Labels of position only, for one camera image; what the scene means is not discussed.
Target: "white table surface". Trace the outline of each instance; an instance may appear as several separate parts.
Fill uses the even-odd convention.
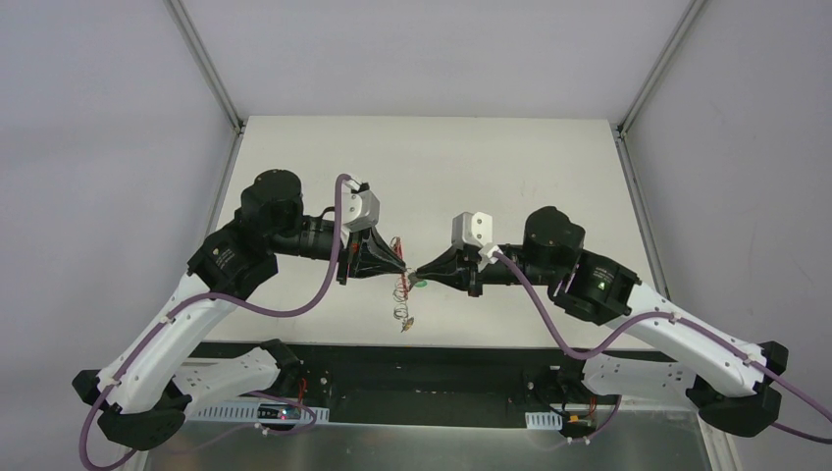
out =
[[[606,121],[393,117],[251,117],[222,204],[220,226],[239,195],[265,170],[287,169],[303,185],[306,214],[333,204],[335,177],[350,173],[382,202],[377,227],[402,237],[408,267],[450,246],[451,219],[494,216],[494,240],[521,243],[526,217],[554,205],[587,231],[585,247],[638,273],[650,269],[624,174]],[[325,261],[279,256],[280,272],[250,297],[275,309],[309,300]],[[294,319],[237,309],[207,340],[281,339],[373,345],[554,346],[521,287],[485,286],[480,298],[429,282],[411,293],[413,328],[393,319],[395,278],[333,284],[321,304]],[[610,330],[566,316],[538,293],[567,341],[591,347]],[[629,336],[613,347],[650,348]]]

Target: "small object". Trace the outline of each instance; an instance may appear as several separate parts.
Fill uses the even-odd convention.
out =
[[[560,435],[569,439],[582,439],[591,435],[597,427],[595,423],[589,420],[570,420],[563,424],[560,429]]]
[[[109,377],[108,378],[99,378],[98,381],[99,381],[99,384],[101,386],[104,386],[104,387],[107,387],[107,386],[121,386],[122,385],[121,381],[117,381],[117,380],[114,380],[114,379],[109,378]]]
[[[405,333],[405,332],[409,331],[409,330],[410,330],[410,328],[411,328],[411,327],[413,327],[413,322],[414,322],[415,320],[416,320],[416,319],[415,319],[415,318],[413,318],[413,317],[408,317],[407,319],[405,319],[405,320],[401,323],[401,331],[402,331],[403,333]]]

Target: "wire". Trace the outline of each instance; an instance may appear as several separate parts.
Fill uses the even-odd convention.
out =
[[[327,206],[326,208],[324,208],[324,211],[321,212],[321,215],[318,216],[318,219],[323,218],[324,216],[327,215],[327,213],[334,213],[335,211],[336,211],[335,206]]]
[[[612,407],[612,411],[606,417],[606,420],[604,420],[603,423],[600,424],[600,426],[594,432],[592,432],[591,434],[589,434],[585,437],[587,445],[589,445],[591,440],[594,440],[595,437],[598,436],[598,434],[603,432],[607,428],[607,426],[609,426],[609,423],[612,422],[612,419],[616,415],[618,415],[618,411],[619,411],[620,408],[621,408],[621,396],[619,395],[618,399],[615,401],[615,405]],[[557,445],[555,445],[551,448],[543,448],[543,451],[555,451],[556,449],[558,449],[558,448],[560,448],[564,445],[571,445],[573,443],[575,443],[575,442],[570,442],[569,440],[564,440],[564,441],[558,443]]]
[[[257,428],[257,429],[261,429],[261,430],[265,431],[266,435],[273,435],[273,436],[297,435],[297,434],[300,434],[302,432],[305,432],[305,431],[311,429],[318,422],[318,414],[316,414],[315,411],[312,410],[310,407],[307,407],[307,406],[303,405],[300,402],[295,402],[295,401],[293,401],[291,399],[287,399],[285,397],[276,397],[276,396],[273,396],[273,395],[268,395],[268,394],[265,394],[263,392],[250,392],[249,394],[257,396],[257,397],[261,397],[261,398],[264,398],[264,399],[273,400],[274,402],[279,402],[281,404],[286,404],[286,405],[291,405],[293,407],[297,407],[298,409],[303,410],[304,412],[309,414],[309,416],[312,418],[311,422],[309,422],[308,424],[304,424],[304,425],[297,424],[289,430],[272,430],[268,427],[263,426],[259,422],[256,422],[254,427]],[[168,454],[194,453],[194,452],[197,452],[197,451],[201,450],[202,448],[213,445],[216,442],[219,442],[220,440],[222,440],[222,439],[224,439],[224,438],[226,438],[230,435],[233,435],[233,434],[235,434],[236,432],[239,432],[242,429],[251,429],[251,428],[252,427],[251,427],[250,423],[240,424],[240,425],[237,425],[235,427],[232,427],[229,430],[226,430],[222,434],[218,435],[217,437],[214,437],[213,439],[211,439],[211,440],[209,440],[205,443],[194,446],[193,448],[189,448],[189,449],[163,448],[162,451],[164,451]]]
[[[548,328],[549,333],[551,334],[552,338],[554,339],[554,342],[557,343],[557,346],[560,347],[560,349],[563,350],[563,353],[565,353],[567,356],[575,358],[577,360],[589,360],[590,358],[593,358],[595,356],[600,355],[611,343],[613,343],[622,334],[624,334],[624,332],[627,329],[633,327],[635,324],[638,324],[639,322],[645,321],[647,319],[655,319],[655,318],[667,319],[667,320],[673,320],[674,319],[673,314],[671,314],[669,312],[648,312],[648,313],[645,313],[645,314],[639,314],[637,316],[633,316],[632,318],[628,319],[623,324],[621,324],[617,329],[612,331],[612,334],[610,334],[609,337],[607,337],[604,341],[602,341],[599,346],[597,346],[597,347],[595,347],[591,350],[588,350],[588,351],[577,351],[575,349],[570,348],[569,345],[566,344],[566,341],[563,339],[560,332],[557,331],[557,328],[554,326],[554,323],[551,321],[551,318],[549,317],[548,312],[546,311],[546,307],[543,305],[543,302],[541,301],[540,297],[538,296],[537,292],[535,291],[535,288],[532,286],[531,282],[529,282],[529,279],[526,278],[526,275],[523,274],[523,272],[520,270],[520,268],[517,267],[517,265],[513,261],[511,261],[510,258],[506,257],[503,253],[501,253],[499,251],[494,253],[494,257],[496,257],[497,260],[499,260],[503,265],[505,265],[506,268],[508,268],[514,274],[514,276],[517,277],[517,280],[520,282],[521,285],[523,285],[523,288],[526,289],[526,292],[529,294],[529,297],[531,297],[532,302],[535,304],[535,307],[538,308],[538,313],[540,313],[541,317],[544,320],[544,323],[546,323],[546,327]],[[717,334],[715,334],[714,332],[712,332],[708,328],[705,328],[705,327],[703,327],[703,326],[701,326],[701,325],[699,325],[699,324],[697,324],[697,323],[695,323],[691,320],[685,319],[684,317],[676,319],[675,322],[690,328],[691,330],[697,332],[698,334],[701,334],[701,335],[705,336],[709,340],[712,340],[713,342],[719,344],[720,346],[722,346],[723,348],[725,348],[729,352],[733,353],[734,356],[741,359],[743,361],[743,363],[748,363],[749,365],[754,367],[757,371],[759,371],[762,374],[764,374],[765,376],[771,378],[775,383],[777,383],[778,385],[785,388],[789,393],[792,393],[792,394],[796,395],[800,400],[802,400],[803,402],[808,404],[811,408],[813,408],[814,410],[819,412],[823,417],[825,417],[827,421],[832,423],[832,411],[830,411],[829,409],[824,407],[823,404],[818,402],[813,397],[809,396],[807,393],[803,392],[801,389],[792,385],[787,380],[784,380],[783,378],[781,378],[780,375],[774,373],[773,371],[766,368],[765,366],[763,366],[759,362],[750,359],[748,354],[743,352],[741,349],[732,345],[727,340],[724,340],[723,338],[721,338],[720,336],[718,336]],[[774,424],[772,424],[772,427],[774,427],[778,430],[781,430],[783,432],[786,432],[788,434],[794,435],[796,437],[800,437],[802,439],[806,439],[806,440],[816,442],[816,443],[819,443],[819,444],[832,445],[832,439],[827,439],[827,438],[824,438],[824,437],[819,437],[819,436],[816,436],[816,435],[808,434],[806,432],[801,432],[801,431],[793,429],[792,427],[789,427],[787,425],[782,425],[780,423],[774,423]]]
[[[336,178],[336,195],[335,195],[335,228],[340,227],[341,223],[341,186],[344,182],[352,180],[352,177],[347,174],[341,174]],[[189,297],[188,299],[181,302],[177,307],[172,309],[168,314],[165,315],[168,319],[175,319],[177,315],[179,315],[187,306],[193,304],[194,302],[201,301],[203,299],[221,299],[231,304],[235,304],[239,307],[243,307],[248,309],[249,311],[256,312],[257,314],[262,314],[264,316],[270,317],[278,317],[278,318],[285,318],[285,317],[297,317],[301,314],[304,314],[310,311],[313,307],[318,305],[321,302],[321,299],[324,298],[324,295],[327,293],[327,290],[330,287],[330,284],[333,281],[333,277],[335,276],[336,267],[338,265],[338,251],[340,250],[340,238],[338,234],[333,236],[333,247],[330,251],[330,265],[327,267],[327,274],[324,277],[324,282],[321,284],[321,287],[318,289],[318,292],[315,293],[315,296],[306,304],[296,308],[291,309],[288,311],[276,311],[272,309],[266,309],[265,307],[256,306],[254,304],[250,304],[243,300],[237,299],[233,296],[229,296],[227,294],[221,292],[206,292],[202,294],[198,294],[196,296]],[[156,336],[164,329],[166,323],[159,322],[144,336],[130,352],[130,354],[125,358],[125,361],[116,370],[116,373],[113,375],[113,381],[118,382],[122,376],[125,375],[128,368],[132,365],[138,355],[146,348],[150,342],[156,338]],[[132,449],[128,451],[124,456],[119,458],[115,463],[109,464],[107,466],[98,466],[93,463],[89,459],[89,452],[87,451],[87,442],[89,441],[89,429],[92,427],[92,420],[95,418],[95,412],[101,407],[101,404],[104,403],[104,400],[107,396],[112,392],[113,387],[115,385],[109,385],[104,388],[101,394],[98,395],[98,398],[92,403],[92,406],[89,408],[89,412],[86,414],[86,418],[83,421],[83,426],[80,430],[80,437],[78,438],[78,455],[80,457],[81,464],[83,467],[89,471],[112,471],[121,465],[125,464],[132,456],[135,454],[136,450]]]
[[[395,252],[395,255],[404,260],[404,252],[401,246],[401,237],[396,236],[390,240],[390,249]],[[407,306],[407,299],[410,296],[410,287],[407,284],[407,274],[412,273],[412,270],[405,270],[395,280],[395,288],[392,291],[392,298],[396,305],[392,309],[392,317],[401,321],[401,331],[407,332],[412,326],[414,319],[410,317],[410,309]]]
[[[306,378],[301,378],[298,382],[297,401],[303,403],[303,395],[306,393]]]

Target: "white wall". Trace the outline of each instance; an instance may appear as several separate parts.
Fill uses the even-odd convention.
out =
[[[70,382],[161,306],[232,133],[163,2],[2,8],[0,468],[80,469]]]
[[[689,0],[186,0],[249,115],[617,122]]]
[[[629,136],[674,300],[791,350],[832,404],[832,3],[710,2]],[[786,395],[782,422],[832,436]],[[832,447],[766,431],[745,469],[828,469]]]

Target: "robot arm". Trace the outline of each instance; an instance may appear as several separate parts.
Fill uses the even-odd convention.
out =
[[[412,281],[437,281],[475,297],[483,293],[483,285],[520,284],[506,264],[495,263],[495,252],[500,252],[532,285],[545,286],[550,301],[578,319],[616,329],[639,314],[670,313],[670,319],[636,322],[627,333],[673,361],[575,352],[579,381],[597,394],[673,399],[698,409],[708,424],[743,437],[774,423],[780,393],[769,387],[770,380],[714,340],[675,321],[684,318],[707,328],[777,374],[786,369],[785,347],[751,343],[714,329],[643,284],[626,267],[584,250],[584,235],[583,228],[548,206],[529,216],[522,245],[496,245],[491,216],[463,213],[454,219],[451,248],[419,268]],[[547,316],[545,321],[554,330]]]
[[[299,361],[279,340],[214,365],[182,366],[236,309],[224,298],[244,300],[278,273],[276,253],[311,259],[335,256],[342,285],[348,278],[404,271],[404,262],[376,232],[379,200],[365,183],[344,184],[350,192],[338,198],[338,228],[323,214],[303,215],[300,180],[291,172],[265,172],[243,191],[234,219],[205,238],[171,298],[141,335],[105,368],[81,371],[73,380],[78,395],[90,405],[108,392],[98,424],[110,441],[150,449],[206,406],[251,391],[295,388]],[[204,297],[178,308],[200,295]],[[181,311],[174,316],[176,309]],[[302,312],[300,308],[281,317]]]

